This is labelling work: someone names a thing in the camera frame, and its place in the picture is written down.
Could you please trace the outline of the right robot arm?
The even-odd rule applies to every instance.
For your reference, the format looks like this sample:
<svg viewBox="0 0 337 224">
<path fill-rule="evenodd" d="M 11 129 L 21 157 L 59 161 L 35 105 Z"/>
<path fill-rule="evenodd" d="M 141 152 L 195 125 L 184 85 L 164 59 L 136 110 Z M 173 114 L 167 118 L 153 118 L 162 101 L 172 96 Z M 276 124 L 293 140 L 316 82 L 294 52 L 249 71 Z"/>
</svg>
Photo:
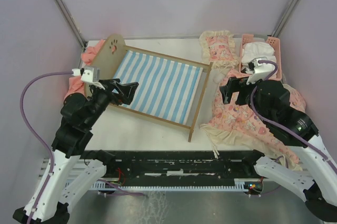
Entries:
<svg viewBox="0 0 337 224">
<path fill-rule="evenodd" d="M 336 222 L 336 162 L 311 118 L 291 107 L 290 91 L 276 80 L 250 84 L 246 77 L 230 77 L 219 91 L 224 104 L 237 93 L 235 103 L 248 105 L 272 135 L 299 157 L 311 177 L 300 176 L 266 155 L 243 162 L 242 173 L 247 177 L 258 174 L 269 178 L 297 195 L 320 220 Z"/>
</svg>

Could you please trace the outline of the wooden striped pet bed frame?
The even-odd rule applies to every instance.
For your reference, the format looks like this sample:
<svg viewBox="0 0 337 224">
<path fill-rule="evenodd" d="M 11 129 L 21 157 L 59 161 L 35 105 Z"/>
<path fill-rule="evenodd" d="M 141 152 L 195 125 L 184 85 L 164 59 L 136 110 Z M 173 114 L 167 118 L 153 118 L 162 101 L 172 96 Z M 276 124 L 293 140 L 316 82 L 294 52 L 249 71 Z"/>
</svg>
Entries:
<svg viewBox="0 0 337 224">
<path fill-rule="evenodd" d="M 89 66 L 101 79 L 138 83 L 133 101 L 119 109 L 184 128 L 191 140 L 213 64 L 128 46 L 119 34 L 99 46 Z"/>
</svg>

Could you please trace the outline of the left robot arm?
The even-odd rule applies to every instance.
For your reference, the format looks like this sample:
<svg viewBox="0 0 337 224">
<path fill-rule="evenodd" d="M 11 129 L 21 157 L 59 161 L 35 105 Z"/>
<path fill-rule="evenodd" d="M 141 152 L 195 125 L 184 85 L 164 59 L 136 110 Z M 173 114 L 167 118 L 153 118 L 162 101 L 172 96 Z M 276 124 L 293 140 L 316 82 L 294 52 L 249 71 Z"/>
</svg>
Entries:
<svg viewBox="0 0 337 224">
<path fill-rule="evenodd" d="M 129 105 L 138 83 L 121 84 L 119 79 L 100 80 L 90 85 L 92 96 L 69 95 L 61 110 L 62 120 L 52 145 L 49 161 L 33 197 L 18 208 L 13 218 L 19 223 L 67 223 L 79 200 L 103 176 L 116 172 L 115 156 L 107 151 L 93 153 L 86 169 L 68 186 L 65 184 L 73 167 L 91 140 L 92 127 L 108 105 Z"/>
</svg>

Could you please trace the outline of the pink unicorn print mattress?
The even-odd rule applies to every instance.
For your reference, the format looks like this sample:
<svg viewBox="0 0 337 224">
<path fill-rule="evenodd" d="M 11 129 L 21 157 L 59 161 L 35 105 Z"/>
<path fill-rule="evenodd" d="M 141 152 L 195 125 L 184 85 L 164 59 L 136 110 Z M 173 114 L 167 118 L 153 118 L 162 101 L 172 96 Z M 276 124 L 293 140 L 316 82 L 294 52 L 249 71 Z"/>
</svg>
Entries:
<svg viewBox="0 0 337 224">
<path fill-rule="evenodd" d="M 212 104 L 212 118 L 208 123 L 200 125 L 212 144 L 215 158 L 220 156 L 217 149 L 220 145 L 245 146 L 262 152 L 271 159 L 280 157 L 282 165 L 301 171 L 298 156 L 273 136 L 249 106 L 236 105 L 237 97 L 238 94 L 235 93 L 230 103 L 225 105 L 217 90 Z"/>
</svg>

